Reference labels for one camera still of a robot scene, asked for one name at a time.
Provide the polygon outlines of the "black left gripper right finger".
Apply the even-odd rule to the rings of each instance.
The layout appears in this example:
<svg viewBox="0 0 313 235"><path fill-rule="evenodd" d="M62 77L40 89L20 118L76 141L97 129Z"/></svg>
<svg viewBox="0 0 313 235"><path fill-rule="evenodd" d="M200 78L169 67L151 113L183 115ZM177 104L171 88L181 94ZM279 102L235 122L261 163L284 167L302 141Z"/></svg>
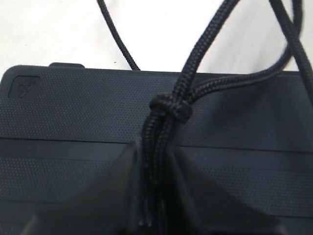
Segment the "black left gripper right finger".
<svg viewBox="0 0 313 235"><path fill-rule="evenodd" d="M186 154L168 146L164 196L171 235L286 235L280 220L203 178Z"/></svg>

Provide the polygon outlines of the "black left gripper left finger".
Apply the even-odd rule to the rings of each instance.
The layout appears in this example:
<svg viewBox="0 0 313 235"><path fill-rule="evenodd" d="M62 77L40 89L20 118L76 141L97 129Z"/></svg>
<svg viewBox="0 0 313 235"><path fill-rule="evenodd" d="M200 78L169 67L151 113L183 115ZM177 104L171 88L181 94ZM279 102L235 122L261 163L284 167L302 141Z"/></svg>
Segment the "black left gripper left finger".
<svg viewBox="0 0 313 235"><path fill-rule="evenodd" d="M142 218L142 157L128 144L109 171L67 202L36 213L23 235L138 235Z"/></svg>

